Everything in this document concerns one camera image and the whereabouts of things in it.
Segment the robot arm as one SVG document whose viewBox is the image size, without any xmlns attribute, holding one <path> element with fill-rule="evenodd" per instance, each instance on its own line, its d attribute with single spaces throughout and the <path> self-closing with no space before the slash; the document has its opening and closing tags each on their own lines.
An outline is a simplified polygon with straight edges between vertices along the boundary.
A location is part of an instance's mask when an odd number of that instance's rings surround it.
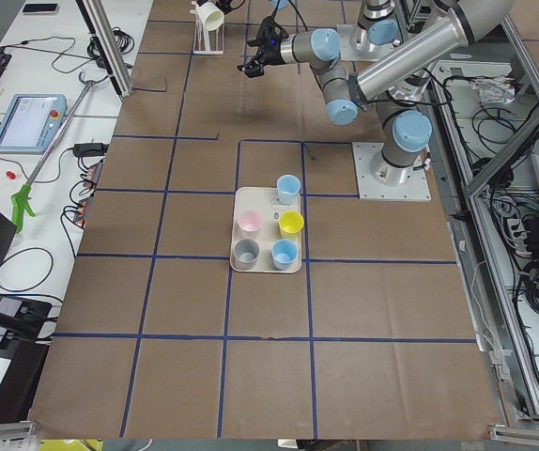
<svg viewBox="0 0 539 451">
<path fill-rule="evenodd" d="M 196 1 L 199 33 L 204 34 L 205 49 L 208 50 L 208 34 L 222 30 L 224 16 L 239 8 L 245 1 Z M 394 1 L 362 1 L 355 24 L 338 24 L 341 57 L 345 61 L 355 58 L 361 61 L 374 61 L 394 48 L 400 37 L 400 28 L 395 18 Z"/>
<path fill-rule="evenodd" d="M 398 47 L 394 1 L 363 1 L 351 34 L 334 28 L 289 34 L 274 15 L 263 19 L 248 46 L 255 55 L 238 67 L 249 78 L 267 66 L 307 64 L 322 92 L 332 123 L 352 123 L 380 94 L 394 102 L 416 102 L 426 81 L 421 70 L 443 54 L 468 47 L 493 30 L 512 8 L 510 1 L 435 1 L 422 31 Z"/>
</svg>

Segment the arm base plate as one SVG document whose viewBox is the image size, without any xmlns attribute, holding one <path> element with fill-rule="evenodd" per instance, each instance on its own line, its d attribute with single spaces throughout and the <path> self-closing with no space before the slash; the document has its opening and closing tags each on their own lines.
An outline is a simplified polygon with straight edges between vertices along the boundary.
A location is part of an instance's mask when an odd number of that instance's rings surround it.
<svg viewBox="0 0 539 451">
<path fill-rule="evenodd" d="M 382 155 L 383 143 L 353 142 L 353 160 L 359 199 L 376 201 L 428 202 L 431 194 L 421 161 L 416 157 L 407 168 L 389 165 Z"/>
<path fill-rule="evenodd" d="M 340 57 L 343 61 L 368 61 L 369 41 L 367 30 L 352 24 L 338 24 Z"/>
</svg>

